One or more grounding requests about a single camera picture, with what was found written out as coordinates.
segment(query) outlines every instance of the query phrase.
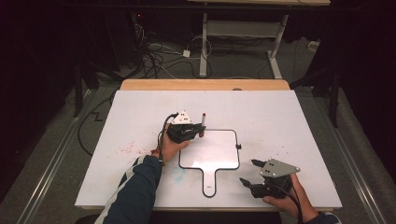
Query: hand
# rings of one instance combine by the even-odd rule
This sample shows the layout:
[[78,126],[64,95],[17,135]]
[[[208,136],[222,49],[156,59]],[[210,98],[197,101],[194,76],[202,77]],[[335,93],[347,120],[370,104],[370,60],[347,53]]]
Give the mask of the hand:
[[[309,202],[308,196],[306,195],[304,187],[300,184],[300,181],[298,180],[297,175],[291,174],[290,178],[291,178],[293,187],[294,187],[295,191],[297,192],[298,199],[300,201],[301,209],[303,212],[303,222],[305,223],[305,222],[311,220],[312,218],[316,217],[318,215],[318,212],[314,209],[311,202]],[[297,200],[294,189],[290,190],[290,194]],[[284,210],[285,212],[287,212],[289,215],[291,215],[293,217],[298,217],[297,206],[288,196],[286,196],[284,199],[277,199],[277,198],[274,198],[271,196],[265,196],[262,198],[262,200],[265,203],[269,203],[275,207],[278,207],[278,208]]]
[[[168,126],[169,124],[166,124],[163,132],[163,159],[165,161],[170,161],[181,149],[186,148],[190,144],[190,141],[184,141],[180,144],[173,142],[166,133]],[[152,153],[152,155],[157,158],[160,157],[160,154],[156,152]]]

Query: gray carpet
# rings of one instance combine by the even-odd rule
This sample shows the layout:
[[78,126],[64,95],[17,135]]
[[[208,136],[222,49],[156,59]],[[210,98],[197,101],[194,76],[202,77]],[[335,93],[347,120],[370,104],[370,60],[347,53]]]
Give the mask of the gray carpet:
[[[307,43],[307,40],[302,39],[299,42],[283,43],[281,45],[277,60],[282,76],[288,82],[303,77],[314,56],[312,52],[306,50]],[[183,50],[183,48],[172,43],[167,44],[172,49]],[[271,41],[264,40],[258,47],[233,50],[224,57],[216,56],[216,54],[225,54],[227,50],[214,49],[212,57],[209,58],[213,72],[211,78],[272,78],[271,70],[267,66],[268,60],[262,51],[263,49],[269,49],[271,44]],[[166,60],[172,60],[176,56],[164,54],[163,57]],[[198,74],[198,62],[191,62],[194,66],[194,73]],[[167,72],[171,75],[162,70],[158,77],[192,78],[191,66],[187,63],[169,67]],[[140,73],[135,77],[138,78],[143,75],[143,73]],[[86,97],[85,114],[110,97],[118,87],[117,83],[112,82],[107,77],[103,75],[98,77],[101,83],[100,88],[97,91],[90,91],[90,94]],[[310,88],[299,88],[296,92],[309,127],[343,203],[343,208],[334,211],[334,213],[340,217],[343,223],[392,223],[396,211],[394,183],[375,155],[361,130],[361,126],[353,116],[353,112],[350,111],[347,98],[343,92],[340,91],[339,128],[337,130],[332,127],[326,116],[326,106],[328,104],[326,98],[312,97]],[[42,201],[38,201],[39,206],[25,223],[75,223],[80,217],[100,212],[83,210],[74,206],[91,157],[81,148],[76,132],[69,142],[65,142],[63,139],[64,134],[68,132],[69,125],[76,121],[73,119],[73,100],[74,94],[70,92],[69,104],[65,105],[49,123],[41,141],[26,162],[7,197],[1,203],[0,223],[18,222],[23,209],[34,194],[40,178],[51,163],[53,155],[59,151],[60,145],[64,146],[64,154],[61,157],[60,165],[53,170],[55,175],[53,179],[49,180],[49,188],[42,192],[43,197],[40,198]],[[87,120],[81,126],[82,143],[90,152],[94,151],[109,108],[110,103],[105,102],[94,110],[99,112],[98,117],[89,114]],[[85,114],[84,116],[81,115],[79,122],[82,121]],[[363,181],[354,179],[356,172],[351,172],[349,160],[346,160],[345,154],[343,154],[345,150],[356,163],[355,167],[357,167],[357,171],[361,172]],[[369,200],[368,203],[362,197],[362,193],[367,192],[367,189],[360,189],[361,183],[366,184],[369,188],[368,192],[372,195],[373,199]],[[296,223],[296,220],[287,214],[281,213],[281,216],[285,224]]]

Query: wooden table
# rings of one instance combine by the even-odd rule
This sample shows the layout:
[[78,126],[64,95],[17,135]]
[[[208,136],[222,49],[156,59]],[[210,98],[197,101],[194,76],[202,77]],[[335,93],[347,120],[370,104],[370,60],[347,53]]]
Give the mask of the wooden table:
[[284,80],[245,79],[125,80],[114,98],[76,206],[103,208],[135,158],[156,147],[163,120],[181,108],[189,111],[192,120],[200,120],[206,112],[207,128],[235,130],[242,145],[240,165],[236,170],[217,171],[216,195],[207,198],[203,174],[180,168],[174,157],[163,168],[155,210],[277,211],[254,199],[239,181],[239,177],[253,184],[263,181],[252,159],[276,159],[300,167],[300,181],[318,210],[342,207],[294,91]]
[[121,91],[286,91],[282,79],[127,79]]

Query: table leg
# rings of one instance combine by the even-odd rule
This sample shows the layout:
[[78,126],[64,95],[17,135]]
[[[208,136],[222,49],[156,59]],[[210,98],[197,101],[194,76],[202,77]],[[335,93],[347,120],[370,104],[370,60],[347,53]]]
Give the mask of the table leg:
[[282,17],[282,22],[279,24],[279,28],[277,29],[277,34],[276,34],[276,39],[275,39],[275,45],[273,50],[268,50],[268,60],[270,61],[271,68],[273,70],[274,78],[282,78],[280,75],[280,70],[279,66],[277,65],[276,62],[276,53],[277,50],[279,49],[280,41],[282,40],[283,32],[285,31],[286,28],[286,22],[288,21],[289,15],[284,15]]
[[207,63],[207,13],[204,13],[203,29],[202,29],[202,49],[201,49],[201,62],[199,66],[199,77],[206,77],[206,63]]

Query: white board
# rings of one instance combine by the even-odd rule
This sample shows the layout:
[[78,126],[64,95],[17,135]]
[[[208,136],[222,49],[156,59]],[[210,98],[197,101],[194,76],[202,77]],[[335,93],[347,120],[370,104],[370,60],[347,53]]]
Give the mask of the white board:
[[301,168],[298,176],[316,208],[342,206],[294,91],[118,91],[76,206],[103,207],[134,160],[157,146],[166,117],[182,110],[193,123],[206,113],[208,129],[235,130],[240,165],[218,170],[216,195],[207,198],[202,172],[182,169],[174,157],[163,167],[155,209],[268,209],[272,206],[254,199],[239,177],[262,183],[250,161],[271,158]]
[[234,170],[239,167],[236,133],[232,130],[206,130],[205,135],[194,141],[188,150],[179,153],[179,165],[183,169],[202,171],[202,192],[208,197],[216,194],[216,171]]

